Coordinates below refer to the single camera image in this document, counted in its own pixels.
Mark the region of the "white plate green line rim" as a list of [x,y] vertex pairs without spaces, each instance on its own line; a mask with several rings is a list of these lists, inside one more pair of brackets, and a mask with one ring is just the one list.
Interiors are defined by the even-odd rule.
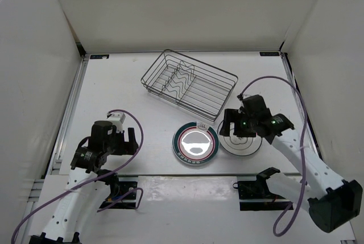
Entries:
[[261,137],[237,137],[230,133],[231,136],[219,136],[220,145],[229,154],[238,157],[248,157],[254,155],[262,146]]

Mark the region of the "metal wire dish rack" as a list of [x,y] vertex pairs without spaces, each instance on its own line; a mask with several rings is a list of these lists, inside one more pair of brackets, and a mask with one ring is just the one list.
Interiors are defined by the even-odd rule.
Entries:
[[238,76],[165,49],[140,81],[149,93],[214,122],[238,83]]

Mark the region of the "green red rimmed plate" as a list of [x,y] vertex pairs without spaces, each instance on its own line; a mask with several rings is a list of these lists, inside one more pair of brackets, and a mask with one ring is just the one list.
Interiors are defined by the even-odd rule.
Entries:
[[182,125],[172,138],[175,156],[187,166],[206,165],[217,155],[219,146],[215,129],[199,121]]

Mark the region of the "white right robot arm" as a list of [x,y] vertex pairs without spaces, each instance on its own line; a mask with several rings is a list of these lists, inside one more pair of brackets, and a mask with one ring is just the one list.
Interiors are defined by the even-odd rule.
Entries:
[[261,137],[282,153],[301,173],[297,182],[270,167],[256,176],[255,191],[261,198],[279,195],[302,208],[326,233],[359,215],[363,188],[334,172],[310,148],[283,114],[272,115],[262,96],[241,98],[239,109],[225,109],[219,134],[239,138]]

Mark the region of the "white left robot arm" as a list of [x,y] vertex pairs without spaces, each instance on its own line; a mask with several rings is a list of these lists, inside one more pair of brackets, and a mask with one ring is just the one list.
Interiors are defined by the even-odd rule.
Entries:
[[123,130],[124,113],[109,114],[104,121],[95,121],[90,136],[77,146],[71,161],[66,195],[39,235],[30,243],[81,243],[82,231],[102,203],[120,194],[116,172],[104,169],[108,156],[133,156],[139,145],[135,131]]

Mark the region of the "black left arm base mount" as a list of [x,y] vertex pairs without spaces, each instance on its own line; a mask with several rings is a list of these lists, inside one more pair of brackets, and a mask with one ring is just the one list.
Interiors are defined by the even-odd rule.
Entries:
[[[108,197],[99,207],[99,210],[109,206],[125,193],[138,187],[137,176],[118,176],[118,187],[114,188],[111,197]],[[110,209],[133,209],[137,205],[137,192],[133,191],[122,201],[117,202]]]

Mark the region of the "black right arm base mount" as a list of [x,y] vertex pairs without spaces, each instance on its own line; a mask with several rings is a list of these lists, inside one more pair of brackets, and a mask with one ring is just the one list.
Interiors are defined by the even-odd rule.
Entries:
[[277,168],[271,167],[258,173],[254,180],[238,180],[233,188],[238,191],[240,211],[275,211],[293,210],[292,203],[282,196],[271,193],[266,181],[279,173]]

